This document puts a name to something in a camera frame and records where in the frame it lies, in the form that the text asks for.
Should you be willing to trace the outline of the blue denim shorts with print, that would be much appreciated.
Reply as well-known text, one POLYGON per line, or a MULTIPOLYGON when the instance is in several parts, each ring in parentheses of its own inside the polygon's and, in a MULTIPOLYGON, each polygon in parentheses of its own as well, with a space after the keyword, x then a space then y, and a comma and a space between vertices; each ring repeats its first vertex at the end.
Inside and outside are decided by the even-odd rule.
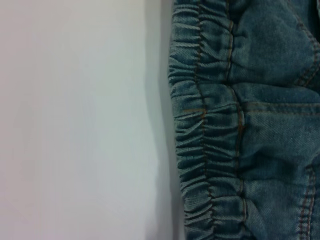
POLYGON ((174 0, 186 240, 320 240, 320 0, 174 0))

